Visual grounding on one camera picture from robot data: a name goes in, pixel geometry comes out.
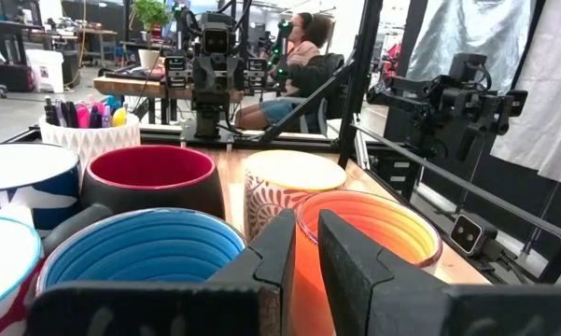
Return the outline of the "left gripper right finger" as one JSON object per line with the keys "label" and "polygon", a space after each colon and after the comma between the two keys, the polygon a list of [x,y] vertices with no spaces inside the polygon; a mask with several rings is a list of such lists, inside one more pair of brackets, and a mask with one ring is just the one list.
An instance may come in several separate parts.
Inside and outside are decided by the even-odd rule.
{"label": "left gripper right finger", "polygon": [[339,335],[561,335],[561,285],[451,285],[330,210],[320,268]]}

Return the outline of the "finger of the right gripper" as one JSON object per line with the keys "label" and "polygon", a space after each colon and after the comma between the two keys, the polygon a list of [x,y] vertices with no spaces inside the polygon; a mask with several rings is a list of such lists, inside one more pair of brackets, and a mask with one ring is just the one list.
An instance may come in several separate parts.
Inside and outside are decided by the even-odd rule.
{"label": "finger of the right gripper", "polygon": [[243,74],[243,60],[240,57],[226,56],[223,58],[223,75],[219,84],[222,90],[238,89]]}
{"label": "finger of the right gripper", "polygon": [[199,56],[193,60],[192,81],[195,90],[209,90],[213,86],[213,67],[209,57]]}

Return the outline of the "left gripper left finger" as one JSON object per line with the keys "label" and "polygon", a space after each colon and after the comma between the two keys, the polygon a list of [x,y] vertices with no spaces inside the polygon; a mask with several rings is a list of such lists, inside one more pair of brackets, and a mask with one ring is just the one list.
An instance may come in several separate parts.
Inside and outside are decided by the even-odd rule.
{"label": "left gripper left finger", "polygon": [[41,293],[30,335],[284,335],[295,215],[283,210],[202,283],[73,281]]}

